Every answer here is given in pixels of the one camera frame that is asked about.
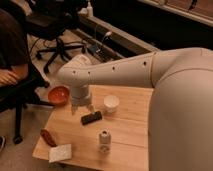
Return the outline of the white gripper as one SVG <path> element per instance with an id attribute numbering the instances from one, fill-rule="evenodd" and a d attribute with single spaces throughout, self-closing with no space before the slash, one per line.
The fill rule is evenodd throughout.
<path id="1" fill-rule="evenodd" d="M 71 96 L 71 114 L 74 115 L 76 112 L 76 106 L 87 106 L 89 111 L 94 112 L 95 108 L 91 104 L 92 103 L 92 94 L 89 90 L 88 85 L 80 86 L 80 87 L 71 87 L 70 88 L 70 96 Z"/>

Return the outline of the person's hand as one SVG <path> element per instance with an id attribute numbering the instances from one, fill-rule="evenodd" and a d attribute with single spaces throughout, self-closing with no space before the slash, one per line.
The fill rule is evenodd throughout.
<path id="1" fill-rule="evenodd" d="M 0 86 L 15 85 L 18 81 L 19 77 L 16 73 L 0 69 Z"/>

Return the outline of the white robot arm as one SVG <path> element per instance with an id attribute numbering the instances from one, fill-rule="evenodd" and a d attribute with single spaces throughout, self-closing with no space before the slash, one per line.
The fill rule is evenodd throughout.
<path id="1" fill-rule="evenodd" d="M 151 88 L 149 171 L 213 171 L 213 50 L 156 51 L 96 65 L 77 55 L 58 79 L 75 102 L 90 85 Z"/>

